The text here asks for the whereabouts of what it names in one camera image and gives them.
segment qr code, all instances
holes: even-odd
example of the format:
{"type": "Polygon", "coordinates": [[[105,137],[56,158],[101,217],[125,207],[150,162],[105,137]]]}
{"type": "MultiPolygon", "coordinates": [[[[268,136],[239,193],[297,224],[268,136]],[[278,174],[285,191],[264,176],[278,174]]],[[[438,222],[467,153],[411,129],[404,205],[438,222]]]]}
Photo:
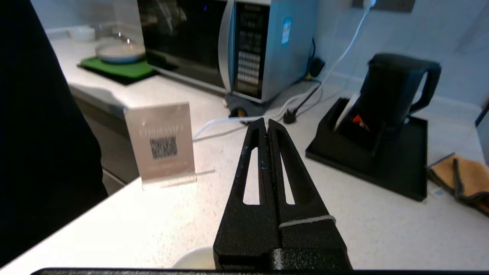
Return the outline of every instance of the qr code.
{"type": "Polygon", "coordinates": [[[150,144],[154,160],[173,157],[178,153],[177,138],[175,136],[152,138],[150,139],[150,144]]]}

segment white bowl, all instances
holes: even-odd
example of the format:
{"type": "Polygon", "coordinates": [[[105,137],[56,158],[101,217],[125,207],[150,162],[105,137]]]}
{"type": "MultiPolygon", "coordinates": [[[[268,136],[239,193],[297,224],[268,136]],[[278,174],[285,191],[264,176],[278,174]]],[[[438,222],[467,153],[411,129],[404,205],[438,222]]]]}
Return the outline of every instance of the white bowl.
{"type": "Polygon", "coordinates": [[[212,247],[202,247],[189,251],[173,264],[173,269],[215,270],[212,247]]]}
{"type": "Polygon", "coordinates": [[[95,29],[89,26],[74,27],[68,30],[71,39],[75,41],[94,41],[95,29]]]}
{"type": "Polygon", "coordinates": [[[143,45],[127,43],[111,43],[100,45],[95,49],[98,58],[109,63],[133,63],[146,56],[143,45]]]}

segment microwave control panel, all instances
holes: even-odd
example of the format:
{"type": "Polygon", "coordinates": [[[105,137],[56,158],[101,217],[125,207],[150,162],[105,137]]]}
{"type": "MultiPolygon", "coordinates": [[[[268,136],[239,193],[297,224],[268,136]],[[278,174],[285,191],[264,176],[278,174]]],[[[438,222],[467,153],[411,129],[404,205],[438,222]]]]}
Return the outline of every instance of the microwave control panel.
{"type": "Polygon", "coordinates": [[[236,5],[234,91],[258,99],[262,96],[270,7],[236,5]]]}

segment black kettle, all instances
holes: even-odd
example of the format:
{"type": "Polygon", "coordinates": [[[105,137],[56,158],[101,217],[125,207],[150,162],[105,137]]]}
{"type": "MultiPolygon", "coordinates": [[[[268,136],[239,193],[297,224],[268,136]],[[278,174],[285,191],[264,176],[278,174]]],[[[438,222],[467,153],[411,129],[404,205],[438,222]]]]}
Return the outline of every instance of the black kettle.
{"type": "Polygon", "coordinates": [[[406,117],[429,105],[440,79],[439,63],[407,56],[379,53],[369,70],[355,106],[385,121],[385,130],[398,132],[406,117]],[[421,98],[412,104],[425,73],[421,98]]]}

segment brown towel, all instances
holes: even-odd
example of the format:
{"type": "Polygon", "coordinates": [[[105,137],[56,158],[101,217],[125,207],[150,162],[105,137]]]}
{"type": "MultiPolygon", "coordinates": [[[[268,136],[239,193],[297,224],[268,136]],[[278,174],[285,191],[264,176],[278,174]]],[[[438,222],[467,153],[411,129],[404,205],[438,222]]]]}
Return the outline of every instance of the brown towel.
{"type": "Polygon", "coordinates": [[[489,167],[452,153],[428,167],[428,177],[455,199],[489,216],[489,167]]]}

